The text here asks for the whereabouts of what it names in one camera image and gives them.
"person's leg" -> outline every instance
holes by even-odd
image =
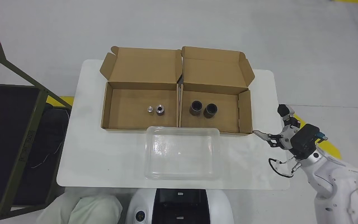
[[[115,196],[82,198],[71,213],[68,224],[117,224],[122,205]]]
[[[36,224],[68,224],[72,210],[80,197],[72,193],[64,193],[56,198],[37,218]]]

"transparent plastic tray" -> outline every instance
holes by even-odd
[[[219,178],[219,137],[216,128],[149,127],[145,177],[171,180]]]

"floor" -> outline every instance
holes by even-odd
[[[329,0],[2,0],[7,58],[58,95],[73,96],[81,64],[112,45],[241,50],[275,74],[280,103],[320,127],[358,167],[358,4]],[[0,83],[24,83],[0,67]],[[226,191],[236,223],[314,223],[302,171],[286,191]],[[0,221],[33,223],[39,213]]]

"cardboard box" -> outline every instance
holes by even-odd
[[[107,78],[101,127],[147,129],[178,127],[179,91],[182,74],[180,50],[118,48],[113,46],[100,72]],[[164,106],[165,114],[147,108]]]
[[[218,128],[224,133],[252,133],[251,94],[248,86],[255,78],[242,52],[184,46],[183,85],[179,127]],[[194,100],[218,107],[213,118],[193,116]]]

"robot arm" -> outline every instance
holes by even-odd
[[[317,191],[314,204],[318,224],[357,224],[358,169],[321,150],[318,143],[328,138],[311,124],[300,129],[300,122],[293,117],[295,112],[290,106],[280,104],[277,112],[284,121],[280,134],[266,134],[257,130],[254,134],[271,147],[288,150],[293,154],[296,165],[290,174],[281,174],[278,167],[289,160],[281,162],[269,158],[271,168],[285,178],[292,178],[294,172],[302,168],[308,183]]]

